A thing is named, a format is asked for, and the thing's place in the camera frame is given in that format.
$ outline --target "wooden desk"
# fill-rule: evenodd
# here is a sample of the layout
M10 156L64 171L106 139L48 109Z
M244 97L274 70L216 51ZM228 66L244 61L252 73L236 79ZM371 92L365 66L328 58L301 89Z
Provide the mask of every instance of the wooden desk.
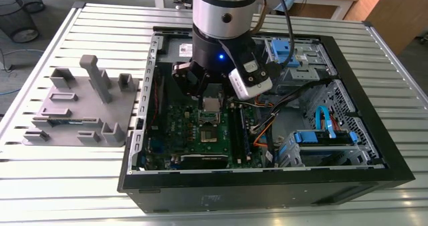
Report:
M301 17L332 18L343 20L353 2L359 0L308 0L305 10L300 12L300 4L304 0L296 0L290 13Z

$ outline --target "blue cable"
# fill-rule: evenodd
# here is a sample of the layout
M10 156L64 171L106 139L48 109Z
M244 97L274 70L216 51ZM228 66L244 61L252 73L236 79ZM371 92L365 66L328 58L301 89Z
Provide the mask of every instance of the blue cable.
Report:
M315 112L315 128L316 130L321 130L321 112L324 113L325 118L325 128L329 131L329 137L336 138L336 133L333 129L333 123L331 120L331 113L327 106L319 106Z
M15 90L15 91L11 91L11 92L2 92L2 93L0 93L0 96L7 95L7 94L12 94L12 93L18 92L19 90L20 90L20 89L18 89L18 90Z

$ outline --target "orange wire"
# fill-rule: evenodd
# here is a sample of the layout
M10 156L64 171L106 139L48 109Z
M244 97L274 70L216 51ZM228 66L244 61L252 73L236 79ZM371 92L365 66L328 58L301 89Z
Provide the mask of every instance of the orange wire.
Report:
M333 129L335 129L335 130L340 130L340 129L341 129L340 124L336 122L336 120L335 120L335 118L332 117L332 115L329 115L329 119L331 119L332 122L333 122Z
M254 97L254 103L256 103L256 105L258 105L258 106L264 106L265 104L264 103L260 103L260 94Z
M262 137L262 135L265 134L268 128L270 127L270 125L273 124L274 120L272 120L272 122L268 124L268 126L265 127L265 129L262 130L261 134L258 135L258 137L256 138L254 142L253 142L253 145L254 146L268 146L268 144L260 144L258 141L260 141L260 138Z

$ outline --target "gray plastic peg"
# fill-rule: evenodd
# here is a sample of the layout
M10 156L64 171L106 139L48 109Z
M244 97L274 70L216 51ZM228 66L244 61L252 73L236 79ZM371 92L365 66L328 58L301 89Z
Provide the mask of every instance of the gray plastic peg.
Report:
M99 60L97 56L83 55L80 58L80 67L87 70L89 77L91 79L91 85L97 90L102 102L110 103L113 101L113 95L109 92L109 86L106 85L106 81L97 66L98 61Z

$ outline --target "open pc tower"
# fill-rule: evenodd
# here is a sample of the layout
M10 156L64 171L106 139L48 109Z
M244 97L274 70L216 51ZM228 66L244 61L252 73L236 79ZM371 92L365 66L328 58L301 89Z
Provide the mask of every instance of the open pc tower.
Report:
M254 41L266 66L284 61L286 34ZM118 184L145 212L341 204L415 179L333 37L296 35L272 90L256 101L208 96L210 110L173 78L192 44L190 30L155 28ZM258 137L269 108L311 82L325 83L281 108L273 138Z

